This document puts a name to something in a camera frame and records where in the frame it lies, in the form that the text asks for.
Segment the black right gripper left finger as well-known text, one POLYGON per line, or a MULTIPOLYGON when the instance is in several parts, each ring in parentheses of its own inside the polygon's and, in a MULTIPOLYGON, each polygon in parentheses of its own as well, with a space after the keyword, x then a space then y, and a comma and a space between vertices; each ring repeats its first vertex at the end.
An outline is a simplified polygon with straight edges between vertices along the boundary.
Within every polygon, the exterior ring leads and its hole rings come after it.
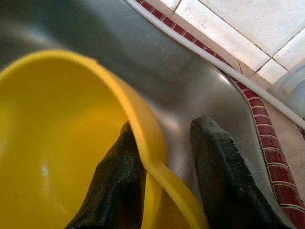
POLYGON ((139 229, 145 171, 129 122, 97 165, 84 201, 67 229, 139 229))

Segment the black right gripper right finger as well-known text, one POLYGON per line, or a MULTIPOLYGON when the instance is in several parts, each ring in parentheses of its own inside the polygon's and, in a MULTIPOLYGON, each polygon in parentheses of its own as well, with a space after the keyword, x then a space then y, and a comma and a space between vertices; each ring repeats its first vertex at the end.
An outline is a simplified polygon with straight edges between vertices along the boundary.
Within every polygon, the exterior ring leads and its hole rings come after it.
POLYGON ((231 135, 201 116, 190 125, 195 172, 213 229, 287 229, 267 202, 231 135))

